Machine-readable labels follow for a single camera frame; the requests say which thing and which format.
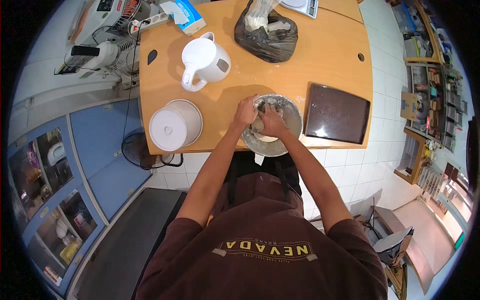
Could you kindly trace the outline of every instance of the power strip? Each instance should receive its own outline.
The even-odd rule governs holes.
[[[136,34],[141,33],[142,31],[165,24],[169,21],[173,21],[172,17],[164,12],[151,16],[143,21],[133,20],[132,26],[130,27],[130,34],[133,37],[136,37]]]

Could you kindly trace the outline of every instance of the metal bowl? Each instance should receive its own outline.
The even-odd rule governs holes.
[[[275,107],[283,110],[283,121],[290,128],[293,134],[300,138],[303,130],[303,119],[297,105],[285,96],[278,94],[266,94],[259,96],[254,105],[256,108],[262,109],[265,103],[273,104]],[[276,157],[287,153],[287,149],[281,140],[274,142],[262,142],[250,132],[251,126],[245,128],[241,134],[241,138],[245,145],[256,154],[266,157]]]

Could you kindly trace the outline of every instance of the brown t-shirt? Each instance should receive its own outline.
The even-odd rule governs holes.
[[[276,199],[264,196],[265,187]],[[387,299],[362,225],[343,220],[324,235],[303,218],[298,195],[290,192],[290,205],[277,188],[276,177],[246,175],[238,179],[233,207],[226,207],[222,187],[213,209],[221,213],[205,229],[175,219],[136,299]]]

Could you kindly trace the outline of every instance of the white electric kettle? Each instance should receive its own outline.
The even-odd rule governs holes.
[[[208,82],[224,79],[232,65],[228,54],[215,42],[212,32],[190,41],[183,48],[181,60],[185,65],[181,86],[190,92],[200,90]],[[200,78],[196,84],[192,84],[194,76]]]

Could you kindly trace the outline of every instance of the dough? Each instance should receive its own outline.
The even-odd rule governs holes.
[[[255,118],[255,120],[252,123],[252,129],[250,129],[250,132],[260,141],[262,142],[274,142],[278,140],[277,137],[272,137],[272,136],[266,136],[263,134],[260,134],[259,132],[264,129],[264,123],[262,122],[262,119],[260,119],[258,116]]]

